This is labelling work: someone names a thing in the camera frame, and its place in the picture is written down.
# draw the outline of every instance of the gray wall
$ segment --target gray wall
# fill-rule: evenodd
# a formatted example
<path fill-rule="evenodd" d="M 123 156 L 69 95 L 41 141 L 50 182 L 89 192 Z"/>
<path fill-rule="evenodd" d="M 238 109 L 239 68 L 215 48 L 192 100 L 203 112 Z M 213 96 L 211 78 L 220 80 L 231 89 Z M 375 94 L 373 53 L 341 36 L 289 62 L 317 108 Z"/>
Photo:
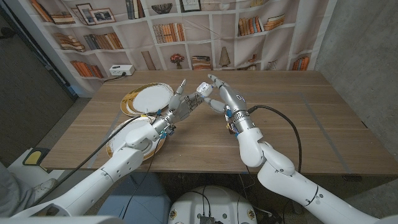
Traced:
<path fill-rule="evenodd" d="M 339 0 L 315 70 L 398 161 L 398 1 Z"/>

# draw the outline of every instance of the decorative bowl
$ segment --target decorative bowl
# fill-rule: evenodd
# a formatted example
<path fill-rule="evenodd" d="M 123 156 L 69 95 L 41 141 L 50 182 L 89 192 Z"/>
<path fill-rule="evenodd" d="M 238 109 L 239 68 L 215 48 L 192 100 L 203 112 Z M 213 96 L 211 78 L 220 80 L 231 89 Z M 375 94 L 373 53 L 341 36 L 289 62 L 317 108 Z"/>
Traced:
<path fill-rule="evenodd" d="M 152 9 L 158 14 L 166 14 L 172 10 L 173 4 L 172 3 L 165 3 L 151 6 Z"/>

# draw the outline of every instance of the vase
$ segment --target vase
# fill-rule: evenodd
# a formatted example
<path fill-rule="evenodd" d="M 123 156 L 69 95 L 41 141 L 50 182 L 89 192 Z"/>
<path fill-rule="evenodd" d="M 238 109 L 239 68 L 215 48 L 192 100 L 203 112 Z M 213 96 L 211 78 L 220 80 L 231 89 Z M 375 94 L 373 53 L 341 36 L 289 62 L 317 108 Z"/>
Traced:
<path fill-rule="evenodd" d="M 180 62 L 177 62 L 177 69 L 182 69 Z"/>
<path fill-rule="evenodd" d="M 225 11 L 229 9 L 230 5 L 230 3 L 220 3 L 218 6 L 220 7 L 221 11 Z"/>

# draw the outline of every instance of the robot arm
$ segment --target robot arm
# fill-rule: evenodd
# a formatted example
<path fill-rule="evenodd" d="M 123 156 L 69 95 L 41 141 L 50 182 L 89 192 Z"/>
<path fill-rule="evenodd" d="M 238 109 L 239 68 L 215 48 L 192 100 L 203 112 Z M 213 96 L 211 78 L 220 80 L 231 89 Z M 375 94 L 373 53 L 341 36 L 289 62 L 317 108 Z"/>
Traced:
<path fill-rule="evenodd" d="M 226 102 L 226 119 L 236 133 L 242 161 L 249 167 L 263 164 L 257 177 L 267 189 L 295 200 L 323 223 L 376 223 L 371 217 L 308 180 L 294 169 L 293 162 L 262 140 L 247 112 L 242 95 L 214 75 L 208 75 Z"/>
<path fill-rule="evenodd" d="M 175 123 L 183 121 L 203 102 L 201 94 L 195 92 L 182 96 L 186 81 L 170 99 L 165 116 L 159 116 L 152 124 L 145 124 L 126 135 L 126 143 L 114 151 L 112 158 L 94 171 L 67 193 L 49 202 L 28 208 L 14 217 L 32 216 L 78 216 L 97 202 L 100 197 L 120 178 L 137 169 L 144 160 L 144 153 L 150 150 L 153 142 L 165 135 L 172 135 Z"/>

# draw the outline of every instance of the white box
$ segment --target white box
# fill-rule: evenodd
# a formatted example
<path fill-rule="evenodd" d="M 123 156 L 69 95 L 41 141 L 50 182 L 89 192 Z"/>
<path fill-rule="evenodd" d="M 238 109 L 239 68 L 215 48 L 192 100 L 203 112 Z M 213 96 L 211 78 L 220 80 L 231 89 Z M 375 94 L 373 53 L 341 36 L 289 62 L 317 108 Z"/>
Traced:
<path fill-rule="evenodd" d="M 132 75 L 135 69 L 132 65 L 112 65 L 109 71 L 111 75 L 120 76 L 123 72 L 126 72 L 126 75 Z"/>

